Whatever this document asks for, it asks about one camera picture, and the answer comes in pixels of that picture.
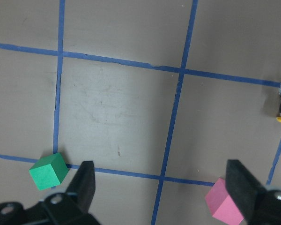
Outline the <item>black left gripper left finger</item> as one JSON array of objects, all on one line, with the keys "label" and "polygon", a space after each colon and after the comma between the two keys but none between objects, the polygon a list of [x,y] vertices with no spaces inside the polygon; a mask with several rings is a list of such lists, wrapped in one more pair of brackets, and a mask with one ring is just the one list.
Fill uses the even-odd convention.
[{"label": "black left gripper left finger", "polygon": [[89,213],[96,190],[93,161],[83,161],[64,192],[24,209],[19,202],[0,203],[0,225],[98,225]]}]

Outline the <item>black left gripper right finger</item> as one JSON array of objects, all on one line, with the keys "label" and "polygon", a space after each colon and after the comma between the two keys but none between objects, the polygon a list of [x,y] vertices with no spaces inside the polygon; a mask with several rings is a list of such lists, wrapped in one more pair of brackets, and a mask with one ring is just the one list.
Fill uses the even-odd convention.
[{"label": "black left gripper right finger", "polygon": [[262,185],[237,159],[227,160],[226,190],[248,225],[281,225],[281,188]]}]

